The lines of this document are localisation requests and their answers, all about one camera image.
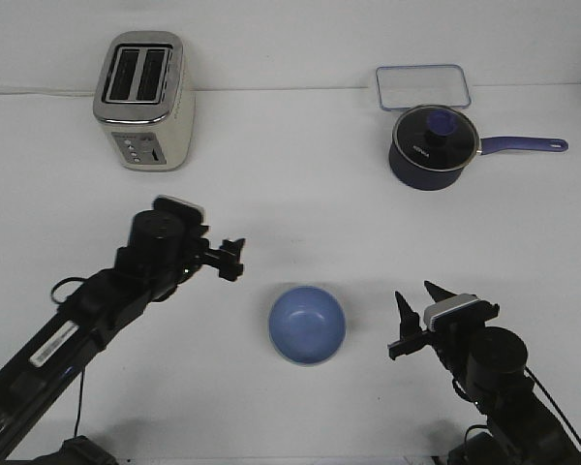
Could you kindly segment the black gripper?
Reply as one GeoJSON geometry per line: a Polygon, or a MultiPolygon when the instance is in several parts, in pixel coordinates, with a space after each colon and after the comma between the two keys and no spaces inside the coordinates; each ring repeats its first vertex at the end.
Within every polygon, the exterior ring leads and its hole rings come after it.
{"type": "MultiPolygon", "coordinates": [[[[435,304],[457,296],[425,280],[424,288],[435,304]]],[[[429,346],[444,368],[465,388],[497,388],[514,385],[524,376],[528,350],[514,332],[484,323],[456,322],[438,332],[420,326],[419,315],[401,293],[394,293],[400,316],[398,340],[388,345],[388,355],[395,359],[429,346]]]]}
{"type": "Polygon", "coordinates": [[[207,230],[197,208],[138,213],[125,247],[125,276],[151,291],[173,291],[209,265],[218,269],[220,278],[236,281],[244,272],[241,252],[246,239],[224,239],[221,249],[229,263],[222,263],[220,252],[204,237],[207,230]]]}

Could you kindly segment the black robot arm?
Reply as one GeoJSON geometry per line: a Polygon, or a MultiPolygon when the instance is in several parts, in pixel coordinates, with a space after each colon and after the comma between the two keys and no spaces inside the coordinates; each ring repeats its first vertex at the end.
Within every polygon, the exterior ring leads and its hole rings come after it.
{"type": "Polygon", "coordinates": [[[422,314],[394,295],[400,336],[388,354],[396,359],[431,347],[457,395],[485,417],[467,428],[443,463],[581,464],[581,438],[530,370],[525,343],[511,330],[488,324],[498,317],[499,305],[430,281],[424,287],[433,302],[422,314]]]}
{"type": "Polygon", "coordinates": [[[245,241],[226,240],[212,249],[206,231],[192,208],[144,210],[134,217],[113,267],[86,278],[0,369],[0,461],[149,303],[169,298],[204,265],[228,281],[242,274],[245,241]]]}

